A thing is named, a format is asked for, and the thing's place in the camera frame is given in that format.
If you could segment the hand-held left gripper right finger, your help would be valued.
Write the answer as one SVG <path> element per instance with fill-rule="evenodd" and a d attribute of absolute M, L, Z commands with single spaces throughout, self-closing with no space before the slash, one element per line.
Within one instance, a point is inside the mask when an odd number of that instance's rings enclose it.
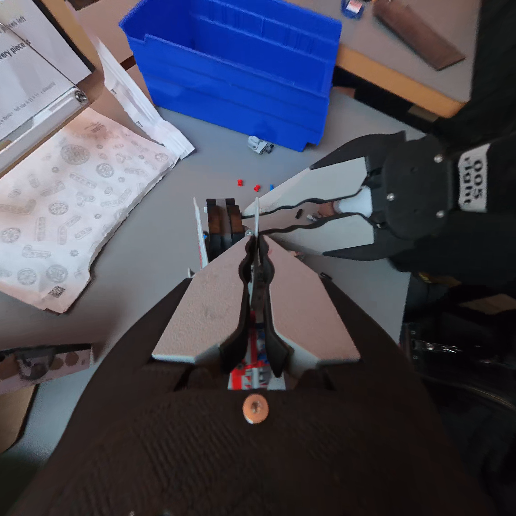
<path fill-rule="evenodd" d="M 260 237 L 264 343 L 275 377 L 300 378 L 360 352 L 319 275 L 268 236 Z"/>

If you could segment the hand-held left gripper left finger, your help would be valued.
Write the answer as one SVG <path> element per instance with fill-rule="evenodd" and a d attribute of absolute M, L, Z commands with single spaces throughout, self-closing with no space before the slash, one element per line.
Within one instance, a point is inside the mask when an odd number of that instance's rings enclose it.
<path fill-rule="evenodd" d="M 190 280 L 152 351 L 161 362 L 229 373 L 248 346 L 255 237 L 245 236 Z"/>

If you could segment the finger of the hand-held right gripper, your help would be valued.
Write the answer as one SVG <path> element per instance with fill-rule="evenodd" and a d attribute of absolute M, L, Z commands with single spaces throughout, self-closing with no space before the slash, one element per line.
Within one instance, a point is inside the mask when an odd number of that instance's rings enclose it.
<path fill-rule="evenodd" d="M 309 255 L 372 245 L 375 241 L 373 226 L 361 215 L 342 215 L 320 218 L 281 228 L 279 224 L 266 226 L 266 217 L 260 219 L 260 234 L 266 235 L 288 251 Z"/>
<path fill-rule="evenodd" d="M 338 215 L 373 213 L 371 189 L 365 186 L 367 160 L 358 157 L 317 169 L 306 168 L 258 198 L 261 217 L 318 214 L 330 204 Z"/>

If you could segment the red grey lego vehicle model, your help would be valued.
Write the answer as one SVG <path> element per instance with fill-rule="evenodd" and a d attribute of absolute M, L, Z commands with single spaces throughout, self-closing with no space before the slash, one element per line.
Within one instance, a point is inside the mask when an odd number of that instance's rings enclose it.
<path fill-rule="evenodd" d="M 222 259 L 231 257 L 230 251 L 242 250 L 246 253 L 235 268 L 236 287 L 230 281 L 232 276 L 221 276 L 215 283 L 210 280 L 208 286 L 215 287 L 216 308 L 222 308 L 222 301 L 229 300 L 229 294 L 242 293 L 242 301 L 237 296 L 236 329 L 218 344 L 220 364 L 223 373 L 229 374 L 229 390 L 286 390 L 284 374 L 274 375 L 270 364 L 267 340 L 272 325 L 265 291 L 263 262 L 259 239 L 259 214 L 255 211 L 254 227 L 245 227 L 239 206 L 234 199 L 208 199 L 206 208 L 209 230 L 203 232 L 203 244 L 200 244 L 202 270 L 208 264 L 223 266 Z"/>

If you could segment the black lego set box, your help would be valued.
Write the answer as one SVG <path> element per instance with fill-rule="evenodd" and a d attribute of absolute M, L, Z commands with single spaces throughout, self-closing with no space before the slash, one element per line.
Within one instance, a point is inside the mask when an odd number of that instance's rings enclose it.
<path fill-rule="evenodd" d="M 1 350 L 1 454 L 21 437 L 37 386 L 86 370 L 91 344 Z"/>

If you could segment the blue plastic bin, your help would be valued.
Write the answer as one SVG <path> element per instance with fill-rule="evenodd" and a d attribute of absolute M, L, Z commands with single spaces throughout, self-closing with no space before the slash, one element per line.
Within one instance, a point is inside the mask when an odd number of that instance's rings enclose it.
<path fill-rule="evenodd" d="M 141 1 L 119 26 L 156 106 L 299 152 L 320 143 L 341 21 L 284 1 Z"/>

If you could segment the brown wedge-shaped board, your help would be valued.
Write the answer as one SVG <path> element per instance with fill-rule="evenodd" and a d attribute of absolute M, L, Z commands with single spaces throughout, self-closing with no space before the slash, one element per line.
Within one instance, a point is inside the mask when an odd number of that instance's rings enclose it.
<path fill-rule="evenodd" d="M 430 67 L 442 71 L 466 56 L 402 1 L 374 1 L 373 16 Z"/>

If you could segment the printed paper bag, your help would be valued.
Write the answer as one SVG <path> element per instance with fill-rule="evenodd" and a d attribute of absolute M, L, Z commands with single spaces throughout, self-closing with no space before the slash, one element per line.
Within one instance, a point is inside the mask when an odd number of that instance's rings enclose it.
<path fill-rule="evenodd" d="M 65 313 L 130 211 L 192 147 L 161 145 L 87 108 L 1 178 L 1 293 Z"/>

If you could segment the white sheet on metal stand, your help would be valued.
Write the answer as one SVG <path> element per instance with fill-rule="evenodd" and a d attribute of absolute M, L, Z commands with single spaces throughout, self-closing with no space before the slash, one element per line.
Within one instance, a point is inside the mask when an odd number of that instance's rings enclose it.
<path fill-rule="evenodd" d="M 1 175 L 96 100 L 103 71 L 68 1 L 1 1 Z"/>

